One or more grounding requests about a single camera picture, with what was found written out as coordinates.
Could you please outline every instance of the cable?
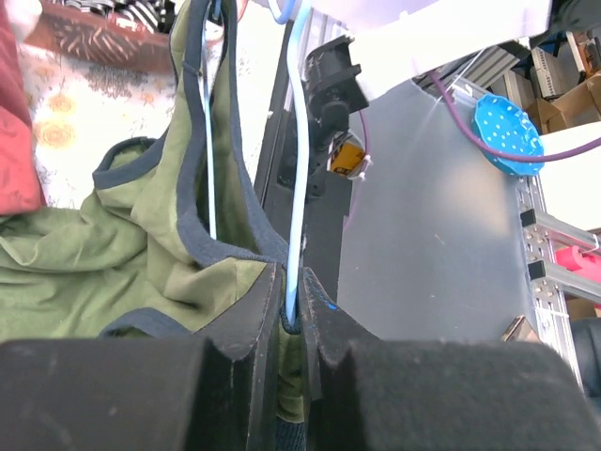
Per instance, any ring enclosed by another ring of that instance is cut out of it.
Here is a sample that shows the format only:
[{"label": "cable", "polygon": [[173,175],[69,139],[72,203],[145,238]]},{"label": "cable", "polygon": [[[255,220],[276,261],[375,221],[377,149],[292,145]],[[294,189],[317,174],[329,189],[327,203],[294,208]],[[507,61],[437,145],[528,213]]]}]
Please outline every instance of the cable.
[{"label": "cable", "polygon": [[442,99],[444,100],[444,102],[446,103],[447,108],[449,109],[449,113],[451,113],[451,116],[453,117],[453,120],[457,124],[457,127],[459,127],[459,129],[463,132],[463,134],[465,134],[466,137],[473,144],[475,144],[479,149],[481,149],[483,152],[486,152],[494,157],[504,158],[505,160],[509,160],[511,162],[519,162],[519,163],[548,163],[548,162],[557,162],[559,160],[565,160],[567,158],[576,157],[577,155],[581,155],[585,152],[588,152],[590,150],[593,150],[593,149],[601,146],[601,138],[597,138],[597,139],[591,141],[590,143],[583,144],[582,146],[578,146],[577,148],[572,148],[571,150],[567,150],[567,151],[561,152],[561,153],[556,153],[554,155],[542,155],[542,156],[537,156],[537,157],[529,157],[526,155],[510,155],[510,154],[507,154],[504,152],[499,152],[498,150],[487,146],[486,143],[484,141],[482,141],[480,138],[478,138],[475,134],[473,134],[473,132],[470,130],[470,128],[463,122],[463,120],[461,120],[461,117],[459,117],[459,113],[457,112],[457,109],[455,108],[455,105],[453,103],[453,99],[451,98],[451,95],[448,92],[446,92],[446,89],[445,89],[444,85],[442,84],[442,82],[440,81],[440,78],[438,77],[438,75],[434,71],[428,72],[428,75],[430,76],[430,78],[432,79],[432,82],[436,85],[437,89],[439,90],[439,93],[442,96]]},{"label": "cable", "polygon": [[[461,58],[461,59],[458,59],[458,60],[457,60],[457,62],[456,62],[456,63],[455,63],[455,64],[454,64],[454,65],[453,65],[453,66],[452,66],[450,69],[445,69],[445,68],[446,68],[446,66],[443,66],[443,67],[441,68],[441,70],[442,70],[442,71],[440,72],[440,79],[441,79],[442,81],[446,81],[446,79],[447,79],[447,78],[449,78],[449,77],[453,77],[453,75],[454,75],[454,74],[455,74],[455,73],[456,73],[458,70],[461,70],[461,67],[462,67],[462,66],[464,66],[466,63],[468,63],[468,64],[470,63],[470,61],[473,59],[473,56],[474,56],[474,54],[468,54],[467,56],[464,56],[463,58]],[[426,78],[428,78],[428,74],[426,74],[426,75],[424,76],[424,78],[423,78],[423,79],[421,79],[421,80],[419,81],[419,83],[418,83],[418,86],[420,86],[420,88],[421,88],[423,91],[427,91],[427,90],[428,90],[428,89],[429,89],[429,88],[430,88],[430,87],[431,87],[431,86],[434,84],[434,82],[432,82],[432,79],[430,79],[430,82],[429,82],[429,83],[428,83],[428,82],[425,82],[425,79],[426,79]]]},{"label": "cable", "polygon": [[[217,11],[221,10],[221,5],[219,5],[219,3],[221,3],[223,0],[217,0],[217,4],[215,7],[215,15],[217,15]],[[242,17],[244,17],[244,13],[246,12],[246,8],[248,7],[248,2],[249,0],[238,0],[238,4],[239,4],[239,10],[238,10],[238,22],[240,22],[242,20]],[[213,47],[215,44],[218,44],[219,42],[221,42],[223,40],[223,29],[222,29],[222,34],[217,38],[217,39],[207,39],[207,48]]]},{"label": "cable", "polygon": [[482,49],[480,52],[478,52],[478,54],[477,54],[477,55],[476,55],[474,58],[472,58],[472,59],[471,59],[471,61],[468,63],[468,65],[467,65],[467,66],[466,66],[466,67],[465,67],[465,68],[464,68],[464,69],[463,69],[461,72],[459,72],[459,75],[457,75],[457,76],[455,77],[454,81],[453,81],[453,82],[452,82],[452,83],[449,85],[449,87],[447,87],[447,88],[445,89],[447,92],[448,92],[448,91],[450,91],[451,89],[453,89],[453,86],[455,86],[455,83],[457,83],[457,81],[458,81],[458,80],[459,80],[461,77],[463,77],[463,76],[464,76],[464,75],[465,75],[465,74],[468,72],[468,70],[470,70],[471,66],[473,66],[473,65],[474,65],[474,63],[476,62],[476,60],[477,60],[477,59],[478,59],[480,56],[482,56],[482,54],[485,52],[485,50],[486,50],[486,49]]},{"label": "cable", "polygon": [[302,30],[311,12],[312,0],[301,0],[299,13],[292,25],[285,62],[288,67],[288,76],[292,86],[292,99],[297,118],[297,172],[294,183],[294,197],[292,200],[292,220],[290,223],[290,243],[288,247],[288,267],[286,270],[285,284],[285,314],[288,324],[293,325],[296,320],[297,289],[299,287],[299,264],[301,260],[302,223],[304,217],[304,203],[307,195],[307,179],[309,176],[309,118],[307,104],[302,88],[301,74],[299,73],[299,47],[301,44]]},{"label": "cable", "polygon": [[215,9],[213,9],[213,20],[216,21],[219,19],[219,16],[222,12],[222,0],[215,1]]},{"label": "cable", "polygon": [[213,159],[213,130],[210,117],[210,89],[208,87],[208,47],[207,47],[207,19],[210,12],[210,4],[203,19],[202,40],[202,65],[203,65],[203,94],[205,97],[205,128],[207,129],[207,185],[208,185],[208,233],[210,237],[217,240],[217,220],[215,219],[215,162]]},{"label": "cable", "polygon": [[279,25],[284,25],[290,20],[290,16],[294,10],[295,0],[286,0],[283,10],[280,10],[277,0],[268,0],[268,4],[270,5],[273,20]]},{"label": "cable", "polygon": [[359,197],[361,194],[361,188],[362,188],[362,182],[363,182],[363,180],[361,179],[361,174],[363,174],[363,176],[364,176],[365,169],[367,169],[367,165],[369,164],[369,161],[371,159],[371,141],[370,141],[371,138],[369,135],[369,128],[367,127],[367,120],[365,120],[365,115],[363,114],[362,110],[359,110],[359,119],[361,120],[361,125],[363,128],[363,140],[364,140],[363,150],[365,152],[365,155],[363,156],[363,160],[361,161],[360,178],[357,180],[359,182],[359,184],[356,187],[355,195],[353,195],[353,200],[352,200],[352,203],[350,204],[350,210],[348,212],[348,218],[345,221],[343,230],[347,230],[348,225],[350,225],[350,222],[352,221],[353,217],[355,216],[355,211],[357,210],[357,205],[359,203]]}]

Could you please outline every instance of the cardboard box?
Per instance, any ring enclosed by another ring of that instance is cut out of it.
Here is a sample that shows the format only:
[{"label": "cardboard box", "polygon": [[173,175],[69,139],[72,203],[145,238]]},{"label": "cardboard box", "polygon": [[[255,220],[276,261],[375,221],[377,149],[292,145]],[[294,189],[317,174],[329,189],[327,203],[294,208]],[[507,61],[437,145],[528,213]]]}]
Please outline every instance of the cardboard box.
[{"label": "cardboard box", "polygon": [[601,75],[591,77],[554,102],[537,99],[526,113],[541,134],[600,120]]},{"label": "cardboard box", "polygon": [[508,70],[491,86],[493,94],[503,96],[515,103],[522,110],[534,102],[532,83],[526,77]]},{"label": "cardboard box", "polygon": [[534,66],[530,71],[530,78],[535,97],[557,98],[567,92],[568,85],[558,58],[540,48],[535,48],[532,50],[532,61]]},{"label": "cardboard box", "polygon": [[502,335],[501,340],[541,343],[541,339],[539,338],[538,334],[534,328],[532,328],[532,325],[528,322],[524,315],[520,315],[512,321],[511,325]]},{"label": "cardboard box", "polygon": [[565,304],[571,321],[599,316],[594,303],[588,299],[567,297]]}]

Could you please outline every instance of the black bracket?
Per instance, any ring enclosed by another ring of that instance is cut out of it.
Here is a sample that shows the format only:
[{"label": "black bracket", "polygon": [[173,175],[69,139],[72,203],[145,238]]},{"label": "black bracket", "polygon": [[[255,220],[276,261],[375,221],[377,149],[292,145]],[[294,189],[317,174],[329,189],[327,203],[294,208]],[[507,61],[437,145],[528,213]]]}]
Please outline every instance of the black bracket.
[{"label": "black bracket", "polygon": [[[352,39],[342,36],[314,49],[305,60],[304,86],[309,113],[311,154],[308,199],[321,197],[325,191],[326,161],[330,143],[337,133],[348,131],[349,116],[368,106],[356,77],[361,66],[353,65],[348,45]],[[287,123],[283,158],[278,182],[294,186],[297,162],[296,117]]]}]

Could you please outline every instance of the black foam pad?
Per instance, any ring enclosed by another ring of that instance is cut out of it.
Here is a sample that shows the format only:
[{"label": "black foam pad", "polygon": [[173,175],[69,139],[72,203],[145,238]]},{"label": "black foam pad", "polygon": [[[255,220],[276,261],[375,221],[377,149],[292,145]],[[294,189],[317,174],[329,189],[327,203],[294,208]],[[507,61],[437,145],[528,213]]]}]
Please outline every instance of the black foam pad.
[{"label": "black foam pad", "polygon": [[384,342],[300,286],[307,449],[599,450],[593,412],[562,358],[526,342]]},{"label": "black foam pad", "polygon": [[197,334],[0,346],[0,449],[275,449],[283,272]]},{"label": "black foam pad", "polygon": [[601,397],[601,318],[574,322],[572,334],[584,391],[589,397]]}]

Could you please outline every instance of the navy fabric trim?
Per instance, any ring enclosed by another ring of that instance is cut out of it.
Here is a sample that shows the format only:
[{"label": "navy fabric trim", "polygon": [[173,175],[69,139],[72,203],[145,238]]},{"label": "navy fabric trim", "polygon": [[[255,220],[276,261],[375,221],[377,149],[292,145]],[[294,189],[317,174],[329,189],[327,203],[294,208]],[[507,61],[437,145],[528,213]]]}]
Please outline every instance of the navy fabric trim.
[{"label": "navy fabric trim", "polygon": [[259,199],[254,192],[253,183],[244,164],[242,153],[242,131],[240,127],[240,113],[238,102],[238,70],[237,70],[237,40],[238,40],[238,14],[236,0],[230,1],[233,11],[229,16],[229,91],[230,91],[230,134],[232,137],[232,149],[234,160],[238,166],[238,177],[244,197],[246,200],[246,212],[253,233],[254,240],[259,252],[264,256],[270,256],[280,262],[284,267],[287,265],[288,244],[273,229],[270,220],[263,211]]},{"label": "navy fabric trim", "polygon": [[137,329],[154,338],[166,338],[168,336],[181,336],[192,334],[180,323],[168,317],[159,310],[150,307],[132,310],[121,318],[116,319],[100,332],[100,337],[114,336],[119,331],[126,329]]},{"label": "navy fabric trim", "polygon": [[[198,73],[201,66],[201,39],[203,17],[208,7],[208,0],[192,0],[190,5],[190,20],[186,38],[186,52],[183,63],[184,93],[192,123],[204,124],[205,112],[200,98]],[[231,14],[224,11],[226,43],[230,52],[231,98],[236,98],[232,104],[236,111],[232,112],[234,158],[238,167],[239,180],[245,198],[245,204],[251,231],[261,255],[248,249],[213,240],[198,218],[194,181],[206,148],[207,132],[204,127],[193,127],[191,139],[186,149],[179,176],[177,178],[177,232],[190,255],[201,265],[210,266],[227,257],[258,260],[264,262],[279,261],[286,263],[287,245],[273,230],[265,212],[261,209],[258,199],[246,172],[241,150],[241,134],[239,126],[238,93],[236,91],[236,34],[237,14],[236,2],[230,4]]]},{"label": "navy fabric trim", "polygon": [[[99,190],[106,190],[129,183],[147,174],[161,161],[166,134],[167,131],[159,139],[138,137],[126,139],[114,145],[106,152],[98,168],[92,173],[94,186]],[[134,161],[111,169],[111,164],[117,154],[132,146],[145,146],[147,149]]]},{"label": "navy fabric trim", "polygon": [[205,112],[200,98],[198,73],[202,52],[200,34],[207,7],[208,0],[192,0],[189,11],[182,79],[192,123],[199,125],[192,128],[190,142],[177,178],[177,232],[191,257],[203,266],[213,265],[228,257],[272,262],[270,257],[259,256],[248,249],[215,241],[198,218],[194,182],[207,142],[207,131],[200,125],[205,123]]},{"label": "navy fabric trim", "polygon": [[290,323],[288,322],[288,316],[285,313],[285,305],[284,304],[280,307],[280,319],[282,320],[282,327],[284,328],[284,330],[287,334],[289,334],[289,335],[300,335],[301,334],[300,316],[297,315],[297,318],[296,318],[294,324],[290,325]]},{"label": "navy fabric trim", "polygon": [[304,451],[303,423],[288,423],[278,417],[275,429],[277,451]]}]

